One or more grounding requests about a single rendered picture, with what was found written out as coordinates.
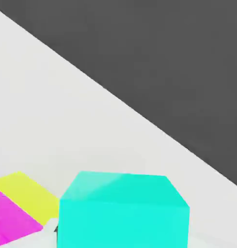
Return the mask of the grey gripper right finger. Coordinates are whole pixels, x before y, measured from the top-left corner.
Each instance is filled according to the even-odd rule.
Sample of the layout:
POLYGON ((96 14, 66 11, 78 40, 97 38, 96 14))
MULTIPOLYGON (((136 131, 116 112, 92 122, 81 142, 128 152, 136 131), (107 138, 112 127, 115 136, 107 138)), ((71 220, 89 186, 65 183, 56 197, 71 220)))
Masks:
POLYGON ((193 235, 189 236, 188 248, 232 248, 231 245, 212 240, 203 239, 193 235))

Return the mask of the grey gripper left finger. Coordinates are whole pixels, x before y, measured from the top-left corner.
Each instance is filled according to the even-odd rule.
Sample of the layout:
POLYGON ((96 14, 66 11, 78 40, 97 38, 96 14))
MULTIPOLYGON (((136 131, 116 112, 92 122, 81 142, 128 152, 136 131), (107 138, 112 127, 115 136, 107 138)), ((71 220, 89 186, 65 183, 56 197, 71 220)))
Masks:
POLYGON ((58 223, 58 218, 51 218, 41 231, 14 241, 12 248, 57 248, 58 223))

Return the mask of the small cyan cube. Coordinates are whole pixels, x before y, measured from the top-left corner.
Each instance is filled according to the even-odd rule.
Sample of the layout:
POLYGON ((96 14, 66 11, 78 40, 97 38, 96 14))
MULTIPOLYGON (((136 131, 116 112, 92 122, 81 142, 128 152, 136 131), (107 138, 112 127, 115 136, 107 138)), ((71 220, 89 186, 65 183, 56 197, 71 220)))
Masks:
POLYGON ((189 222, 165 176, 81 171, 60 198, 57 248, 188 248, 189 222))

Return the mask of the large magenta box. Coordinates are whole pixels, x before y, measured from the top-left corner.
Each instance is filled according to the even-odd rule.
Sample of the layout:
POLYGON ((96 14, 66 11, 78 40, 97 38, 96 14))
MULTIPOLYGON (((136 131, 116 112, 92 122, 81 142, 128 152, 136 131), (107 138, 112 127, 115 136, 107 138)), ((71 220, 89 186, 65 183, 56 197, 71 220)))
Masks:
POLYGON ((42 229, 39 222, 0 192, 0 246, 42 229))

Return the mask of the large yellow box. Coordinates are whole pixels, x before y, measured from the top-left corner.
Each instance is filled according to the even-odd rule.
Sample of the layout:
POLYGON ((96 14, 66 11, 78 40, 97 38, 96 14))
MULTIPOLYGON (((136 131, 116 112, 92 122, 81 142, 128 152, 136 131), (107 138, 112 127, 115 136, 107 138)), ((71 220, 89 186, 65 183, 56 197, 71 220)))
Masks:
POLYGON ((41 225, 59 217, 59 199, 20 171, 0 177, 0 191, 41 225))

